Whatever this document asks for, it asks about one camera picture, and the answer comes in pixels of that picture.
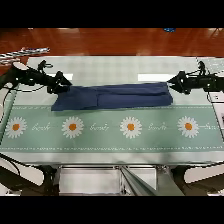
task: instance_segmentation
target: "brown floor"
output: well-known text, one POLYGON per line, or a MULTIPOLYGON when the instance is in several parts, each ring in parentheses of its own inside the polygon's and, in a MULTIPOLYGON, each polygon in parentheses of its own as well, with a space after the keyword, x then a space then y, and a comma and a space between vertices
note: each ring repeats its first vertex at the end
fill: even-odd
POLYGON ((168 33, 162 28, 0 28, 0 53, 22 47, 49 47, 48 55, 224 57, 224 29, 177 28, 168 33))

